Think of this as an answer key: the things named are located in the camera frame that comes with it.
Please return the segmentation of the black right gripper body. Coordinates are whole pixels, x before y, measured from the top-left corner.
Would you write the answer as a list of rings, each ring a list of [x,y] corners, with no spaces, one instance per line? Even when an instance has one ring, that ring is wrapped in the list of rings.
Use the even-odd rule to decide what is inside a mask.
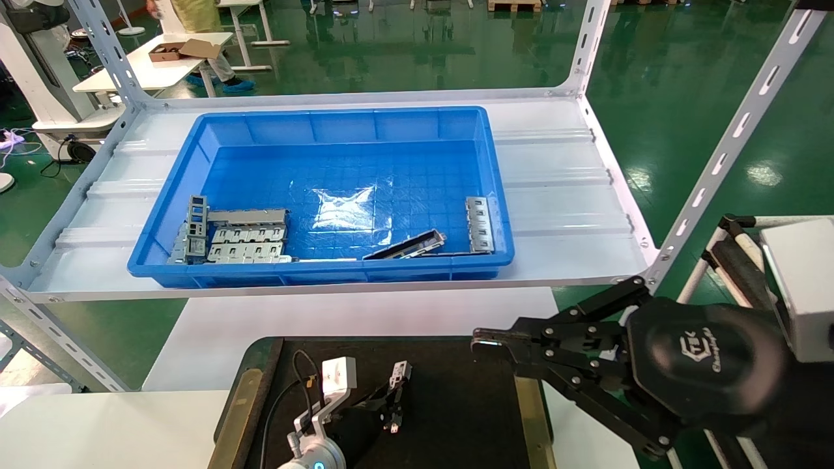
[[[763,425],[792,368],[783,333],[754,309],[655,297],[626,330],[635,383],[686,425]]]

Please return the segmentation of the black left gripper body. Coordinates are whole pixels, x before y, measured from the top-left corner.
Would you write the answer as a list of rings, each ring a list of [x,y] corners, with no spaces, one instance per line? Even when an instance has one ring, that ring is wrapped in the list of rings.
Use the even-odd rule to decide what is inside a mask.
[[[354,468],[375,444],[386,424],[386,404],[361,403],[336,412],[334,442],[346,468]]]

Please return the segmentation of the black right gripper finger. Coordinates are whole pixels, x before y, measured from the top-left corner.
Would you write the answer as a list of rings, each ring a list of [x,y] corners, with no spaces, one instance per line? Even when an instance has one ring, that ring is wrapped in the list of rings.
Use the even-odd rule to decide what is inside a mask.
[[[561,362],[563,351],[617,349],[627,342],[626,327],[616,320],[617,315],[651,297],[644,278],[632,276],[553,317],[519,317],[507,330],[477,328],[472,333],[472,351],[507,362],[530,362],[539,354]]]
[[[592,377],[568,365],[548,362],[545,358],[515,362],[519,377],[542,380],[589,416],[631,445],[636,452],[652,460],[664,459],[682,430],[679,419],[658,406],[645,406],[637,395],[623,391],[630,403],[616,397]]]

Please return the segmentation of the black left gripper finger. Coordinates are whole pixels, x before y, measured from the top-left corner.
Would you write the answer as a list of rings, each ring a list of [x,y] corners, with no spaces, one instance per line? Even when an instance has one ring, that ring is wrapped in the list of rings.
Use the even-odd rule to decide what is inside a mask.
[[[371,394],[371,410],[373,412],[392,412],[398,405],[399,384],[393,386],[390,383],[379,386]]]
[[[404,419],[404,400],[408,385],[388,386],[388,432],[397,434]]]

